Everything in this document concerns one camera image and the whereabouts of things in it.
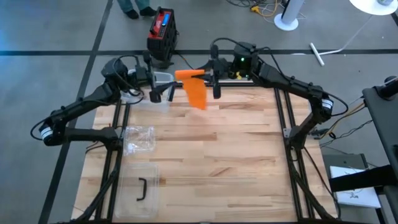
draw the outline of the butcher block tabletop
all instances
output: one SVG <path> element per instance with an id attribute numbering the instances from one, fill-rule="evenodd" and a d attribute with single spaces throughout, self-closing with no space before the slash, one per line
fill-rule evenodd
<path id="1" fill-rule="evenodd" d="M 290 97 L 299 124 L 310 112 L 308 101 Z M 284 100 L 282 104 L 289 127 Z M 98 108 L 93 128 L 109 126 L 113 114 L 114 106 Z M 177 89 L 167 110 L 131 106 L 128 125 L 154 127 L 155 150 L 123 156 L 122 169 L 141 162 L 157 165 L 157 213 L 149 220 L 114 215 L 113 222 L 297 221 L 273 89 L 225 87 L 218 100 L 208 90 L 204 111 L 191 108 L 185 92 Z M 308 138 L 306 147 L 327 180 L 318 141 Z M 72 218 L 81 215 L 98 193 L 105 157 L 104 147 L 87 153 Z M 311 191 L 336 216 L 333 199 L 304 152 L 303 160 Z M 303 193 L 299 193 L 307 217 Z"/>

